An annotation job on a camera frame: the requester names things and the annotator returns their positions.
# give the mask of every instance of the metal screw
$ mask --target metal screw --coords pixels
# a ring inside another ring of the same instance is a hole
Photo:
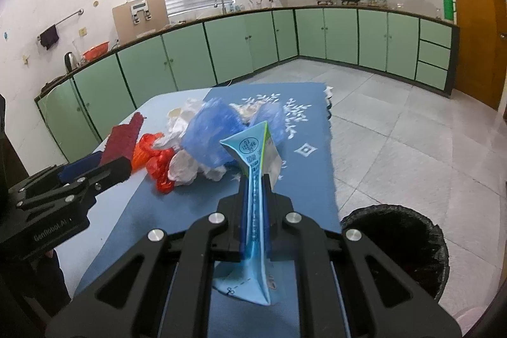
[[[303,217],[297,212],[289,212],[286,215],[286,220],[288,223],[299,223],[301,222],[301,219],[303,219]]]
[[[161,229],[152,229],[148,232],[148,239],[152,242],[158,242],[164,238],[164,231]]]
[[[361,232],[357,229],[348,229],[345,236],[349,241],[359,241],[362,237]]]
[[[225,221],[225,216],[219,212],[214,212],[208,217],[208,221],[211,223],[222,223]]]

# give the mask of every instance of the blue tablecloth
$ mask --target blue tablecloth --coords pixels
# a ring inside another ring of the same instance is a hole
[[[339,232],[324,89],[323,83],[241,84],[213,88],[205,100],[221,97],[237,104],[256,100],[280,102],[286,110],[289,139],[278,148],[283,166],[274,191],[289,196],[296,211],[315,219],[322,228]],[[168,195],[157,193],[154,182],[146,176],[83,275],[76,294],[151,229],[183,231],[196,219],[215,211],[221,198],[237,193],[238,173],[232,169],[220,182],[198,177],[192,185],[178,187]],[[286,262],[285,267],[286,298],[272,307],[241,302],[213,291],[209,337],[299,336],[293,263]]]

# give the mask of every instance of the towel rack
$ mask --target towel rack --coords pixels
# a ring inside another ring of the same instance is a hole
[[[69,15],[69,16],[67,16],[67,17],[63,18],[60,22],[55,23],[55,26],[56,26],[56,25],[60,25],[60,23],[62,23],[63,21],[66,21],[67,19],[69,19],[69,18],[73,17],[74,15],[80,15],[80,16],[81,16],[83,13],[85,13],[85,10],[84,10],[84,9],[80,9],[80,10],[78,10],[77,12],[74,12],[74,13],[72,13],[71,15]],[[38,41],[40,41],[40,40],[41,40],[41,36],[40,36],[40,35],[39,35],[39,36],[37,36],[37,40],[38,40]]]

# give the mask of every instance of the green bottle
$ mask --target green bottle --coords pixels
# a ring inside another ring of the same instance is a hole
[[[444,0],[444,18],[454,20],[454,0]]]

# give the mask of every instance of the black trash bag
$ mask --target black trash bag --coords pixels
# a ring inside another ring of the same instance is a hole
[[[343,233],[351,228],[364,233],[436,301],[440,299],[449,277],[449,252],[442,230],[429,218],[400,205],[373,205],[356,209],[341,226]],[[392,295],[391,276],[376,260],[368,264],[381,296],[383,291]]]

